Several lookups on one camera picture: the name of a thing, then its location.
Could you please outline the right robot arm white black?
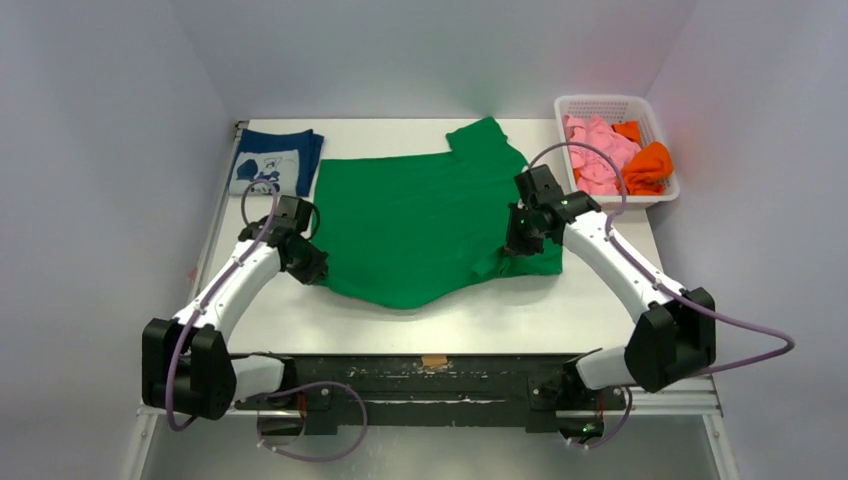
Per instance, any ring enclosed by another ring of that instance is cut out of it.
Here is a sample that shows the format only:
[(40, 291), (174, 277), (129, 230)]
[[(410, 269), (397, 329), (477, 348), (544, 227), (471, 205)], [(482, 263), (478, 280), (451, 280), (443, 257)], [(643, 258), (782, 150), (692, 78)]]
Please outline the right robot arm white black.
[(716, 360), (713, 297), (662, 274), (610, 223), (587, 193), (565, 193), (545, 166), (515, 176), (519, 202), (509, 206), (503, 253), (530, 257), (546, 241), (588, 264), (624, 305), (634, 323), (628, 342), (579, 356), (565, 368), (564, 399), (584, 407), (601, 389), (635, 385), (655, 393)]

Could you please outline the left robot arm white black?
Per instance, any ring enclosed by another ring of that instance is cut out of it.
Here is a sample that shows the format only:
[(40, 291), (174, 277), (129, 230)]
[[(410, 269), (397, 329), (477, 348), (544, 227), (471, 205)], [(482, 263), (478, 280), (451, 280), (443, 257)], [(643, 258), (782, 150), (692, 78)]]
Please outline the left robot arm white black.
[(264, 286), (280, 273), (302, 285), (321, 282), (328, 255), (312, 234), (320, 211), (293, 196), (272, 200), (270, 213), (247, 223), (221, 270), (184, 308), (169, 319), (152, 319), (142, 333), (141, 397), (144, 405), (190, 420), (221, 418), (238, 401), (260, 396), (284, 409), (297, 399), (298, 382), (284, 373), (283, 360), (270, 354), (232, 358), (227, 342)]

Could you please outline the green t shirt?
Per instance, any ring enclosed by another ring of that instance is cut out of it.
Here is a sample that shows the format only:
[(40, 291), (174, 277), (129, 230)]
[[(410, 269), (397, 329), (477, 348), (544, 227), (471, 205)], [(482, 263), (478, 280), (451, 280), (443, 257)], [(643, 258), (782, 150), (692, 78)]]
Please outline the green t shirt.
[(527, 161), (492, 117), (445, 136), (448, 151), (325, 159), (314, 245), (328, 253), (321, 286), (392, 309), (416, 309), (499, 278), (557, 276), (563, 249), (503, 253), (514, 177)]

